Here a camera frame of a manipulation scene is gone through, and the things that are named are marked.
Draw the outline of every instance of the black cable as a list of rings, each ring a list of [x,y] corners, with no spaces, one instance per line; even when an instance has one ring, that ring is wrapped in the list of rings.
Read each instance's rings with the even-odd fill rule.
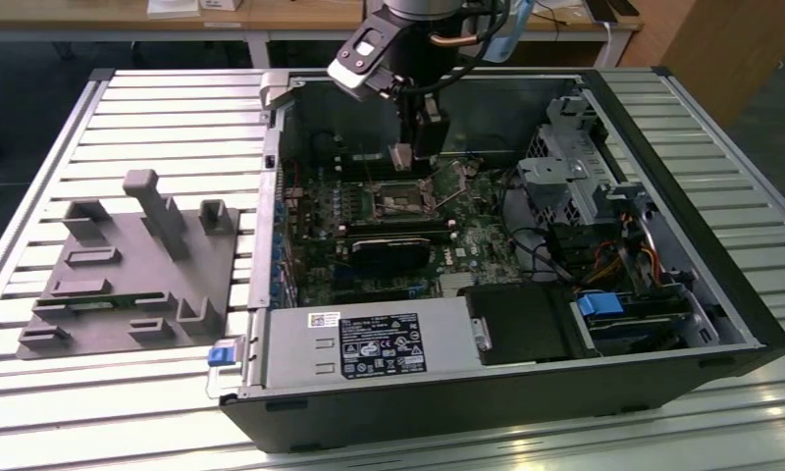
[[[583,282],[576,280],[573,278],[573,276],[571,275],[571,273],[552,259],[548,259],[540,253],[537,253],[543,244],[539,245],[536,248],[529,248],[516,239],[515,234],[517,232],[529,231],[529,230],[537,232],[539,228],[517,228],[513,231],[509,231],[509,228],[507,227],[507,218],[504,217],[504,209],[505,209],[505,205],[507,205],[507,195],[509,194],[509,183],[511,183],[512,177],[515,176],[516,173],[517,173],[517,167],[513,167],[512,169],[509,169],[505,172],[504,183],[501,185],[501,195],[499,198],[499,207],[497,207],[499,213],[497,214],[500,215],[500,224],[503,226],[503,230],[509,235],[509,240],[512,242],[515,242],[515,245],[533,257],[533,264],[536,263],[536,260],[540,261],[540,263],[543,263],[552,270],[555,275],[563,281],[565,281],[571,285],[585,288],[588,285],[585,285]]]
[[[545,247],[547,247],[547,242],[541,242],[539,245],[536,245],[533,247],[533,252],[537,253],[537,251]],[[551,273],[551,274],[556,275],[555,271],[552,271],[552,270],[541,271],[537,269],[537,259],[533,257],[533,276],[536,275],[536,273]]]
[[[547,231],[541,228],[517,228],[509,233],[509,236],[513,236],[515,234],[517,234],[519,232],[523,232],[523,231],[529,231],[531,233],[536,233],[537,236],[547,235]]]
[[[544,17],[541,15],[539,15],[537,13],[533,13],[533,15],[536,15],[540,18],[544,18],[545,20],[551,20],[555,23],[555,40],[552,42],[559,42],[559,37],[561,36],[561,27],[559,26],[561,24],[561,21],[559,21],[555,18],[555,10],[552,10],[552,8],[549,8],[547,5],[544,5],[543,3],[540,3],[539,1],[536,1],[536,3],[545,8],[547,10],[549,10],[549,14],[552,15],[552,18]]]
[[[497,31],[500,30],[500,28],[509,21],[509,16],[512,14],[512,6],[508,5],[508,3],[509,3],[509,0],[504,0],[504,2],[503,2],[503,14],[500,15],[500,19],[497,20],[497,23],[495,23],[493,21],[489,22],[489,24],[491,24],[489,28],[476,36],[476,43],[477,44],[480,42],[483,42],[485,39],[491,39],[495,36],[495,34],[497,33]],[[497,0],[492,0],[492,12],[491,12],[491,15],[493,16],[496,14],[496,12],[497,12]]]
[[[497,15],[497,0],[492,0],[492,8],[491,8],[489,20],[488,20],[488,26],[489,26],[488,31],[491,31],[493,29],[493,27],[496,25],[499,25],[501,22],[503,22],[503,24],[507,23],[507,20],[509,19],[509,11],[511,11],[511,8],[504,7],[503,15],[500,16],[500,20],[497,21],[497,23],[495,23],[495,18]],[[491,35],[484,39],[483,44],[480,46],[480,50],[476,53],[476,56],[473,56],[473,60],[468,64],[465,64],[460,69],[456,69],[455,71],[452,71],[448,74],[447,78],[443,78],[440,81],[437,81],[436,83],[433,83],[432,85],[428,85],[428,86],[421,86],[417,88],[406,88],[406,87],[400,88],[394,93],[398,96],[428,95],[431,93],[436,93],[443,88],[457,83],[457,81],[460,81],[460,79],[464,76],[467,76],[468,73],[473,70],[473,68],[479,65],[480,61],[483,60],[483,57],[485,57],[485,53],[488,52],[488,46],[491,46],[492,36],[495,35],[495,32],[492,32]]]

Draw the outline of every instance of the slotted metal surface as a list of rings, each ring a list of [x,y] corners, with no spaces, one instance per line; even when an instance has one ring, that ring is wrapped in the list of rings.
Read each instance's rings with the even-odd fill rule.
[[[785,327],[783,202],[667,82],[648,71],[607,80]],[[261,126],[249,120],[260,112],[257,83],[258,73],[241,71],[118,72],[102,83],[72,139],[81,144],[64,152],[1,277],[0,469],[785,469],[785,357],[659,410],[269,456],[206,397],[206,347],[13,359],[66,238],[58,219],[69,199],[100,197],[110,212],[136,210],[116,183],[146,162],[165,169],[161,190],[177,195],[180,208],[221,197],[245,210],[228,331],[242,328],[261,158]],[[210,113],[222,116],[185,117]],[[168,114],[178,116],[153,120]],[[613,142],[611,149],[624,164]]]

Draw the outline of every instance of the blue latch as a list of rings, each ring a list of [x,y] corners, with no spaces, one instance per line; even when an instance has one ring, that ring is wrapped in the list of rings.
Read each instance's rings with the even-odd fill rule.
[[[515,25],[508,35],[504,36],[500,33],[495,34],[488,46],[488,51],[483,57],[488,62],[507,62],[509,56],[512,56],[512,51],[515,51],[515,48],[519,45],[521,34],[524,34],[524,31],[527,30],[527,21],[533,13],[536,2],[533,0],[513,0],[512,3],[512,10],[516,14]]]
[[[612,316],[623,313],[623,304],[612,292],[592,292],[579,299],[583,316]]]
[[[209,366],[230,366],[236,364],[236,347],[213,346],[209,350]]]

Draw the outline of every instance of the black cover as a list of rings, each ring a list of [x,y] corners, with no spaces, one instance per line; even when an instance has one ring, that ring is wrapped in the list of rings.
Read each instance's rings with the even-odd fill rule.
[[[484,365],[585,358],[571,291],[559,283],[512,283],[463,289],[468,314],[483,319],[492,348]]]
[[[605,0],[585,0],[585,7],[588,7],[595,23],[619,23],[611,5]]]
[[[349,263],[365,275],[394,275],[428,265],[431,241],[425,238],[364,240],[352,245]]]
[[[639,17],[640,12],[628,0],[607,0],[617,13],[624,17]]]

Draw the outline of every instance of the power supply label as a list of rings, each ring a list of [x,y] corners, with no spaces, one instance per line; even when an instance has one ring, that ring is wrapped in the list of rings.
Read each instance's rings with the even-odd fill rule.
[[[340,373],[346,380],[428,371],[419,315],[340,319]]]

